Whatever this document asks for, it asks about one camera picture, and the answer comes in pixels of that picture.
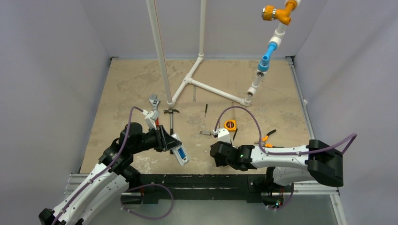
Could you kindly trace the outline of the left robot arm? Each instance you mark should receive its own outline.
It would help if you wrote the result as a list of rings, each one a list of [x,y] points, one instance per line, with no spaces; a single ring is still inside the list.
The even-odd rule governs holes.
[[[162,125],[144,133],[139,123],[130,122],[103,152],[83,182],[59,205],[40,212],[41,224],[86,225],[100,208],[121,193],[143,195],[145,188],[157,186],[144,183],[141,173],[131,166],[135,154],[151,149],[172,151],[181,166],[190,161],[177,134],[170,135]]]

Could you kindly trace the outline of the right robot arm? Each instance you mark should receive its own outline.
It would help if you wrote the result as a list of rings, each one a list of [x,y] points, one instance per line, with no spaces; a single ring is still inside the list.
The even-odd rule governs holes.
[[[236,148],[231,143],[218,141],[211,145],[210,156],[217,167],[228,165],[240,171],[267,168],[263,184],[270,191],[308,180],[329,187],[344,184],[343,153],[316,139],[308,145],[275,151],[254,145]]]

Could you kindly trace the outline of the white remote control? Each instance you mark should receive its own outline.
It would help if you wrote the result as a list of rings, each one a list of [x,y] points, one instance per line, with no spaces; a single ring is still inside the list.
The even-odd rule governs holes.
[[[182,141],[181,141],[180,137],[178,136],[178,134],[172,134],[171,136],[180,142],[180,144],[177,147],[172,149],[172,152],[175,155],[180,166],[184,166],[187,163],[189,163],[189,161],[190,161],[190,158],[186,152],[186,148],[182,144]]]

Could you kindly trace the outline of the blue battery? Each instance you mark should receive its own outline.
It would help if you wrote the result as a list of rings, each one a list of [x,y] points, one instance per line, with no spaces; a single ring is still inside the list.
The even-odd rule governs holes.
[[[179,148],[177,151],[178,151],[180,157],[184,158],[184,152],[183,152],[182,148]]]
[[[180,148],[178,151],[179,151],[179,154],[180,154],[182,160],[186,160],[185,151],[182,148]]]

